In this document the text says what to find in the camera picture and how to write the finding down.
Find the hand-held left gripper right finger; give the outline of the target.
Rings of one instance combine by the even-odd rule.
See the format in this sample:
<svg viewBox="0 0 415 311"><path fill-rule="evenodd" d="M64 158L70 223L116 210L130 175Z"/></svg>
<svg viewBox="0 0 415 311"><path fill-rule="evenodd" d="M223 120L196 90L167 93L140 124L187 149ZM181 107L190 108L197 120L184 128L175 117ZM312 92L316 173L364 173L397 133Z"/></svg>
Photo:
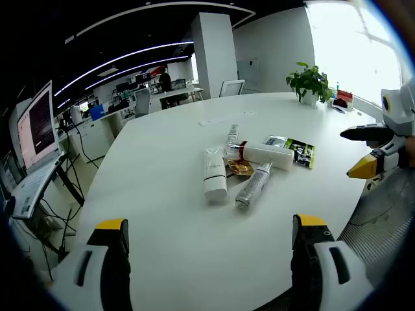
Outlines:
<svg viewBox="0 0 415 311"><path fill-rule="evenodd" d="M290 269L291 310L356 310L374 290L364 262L317 216L293 216Z"/></svg>

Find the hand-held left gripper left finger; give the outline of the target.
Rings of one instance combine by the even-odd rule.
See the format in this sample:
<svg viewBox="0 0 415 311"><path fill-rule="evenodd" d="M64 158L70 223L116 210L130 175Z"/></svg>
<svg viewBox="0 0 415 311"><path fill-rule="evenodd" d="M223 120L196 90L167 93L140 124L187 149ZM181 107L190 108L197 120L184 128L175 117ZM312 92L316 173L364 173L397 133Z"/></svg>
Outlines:
<svg viewBox="0 0 415 311"><path fill-rule="evenodd" d="M51 294L65 310L131 310L128 220L99 223L59 263Z"/></svg>

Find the person's right hand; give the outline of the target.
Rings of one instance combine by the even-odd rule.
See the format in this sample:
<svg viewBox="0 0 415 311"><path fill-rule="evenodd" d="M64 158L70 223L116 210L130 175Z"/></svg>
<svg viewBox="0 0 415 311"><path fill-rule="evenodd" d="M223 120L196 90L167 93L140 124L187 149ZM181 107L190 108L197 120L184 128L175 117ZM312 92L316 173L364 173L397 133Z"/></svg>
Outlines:
<svg viewBox="0 0 415 311"><path fill-rule="evenodd" d="M413 135L406 137L405 156L406 164L410 168L415 168L415 136Z"/></svg>

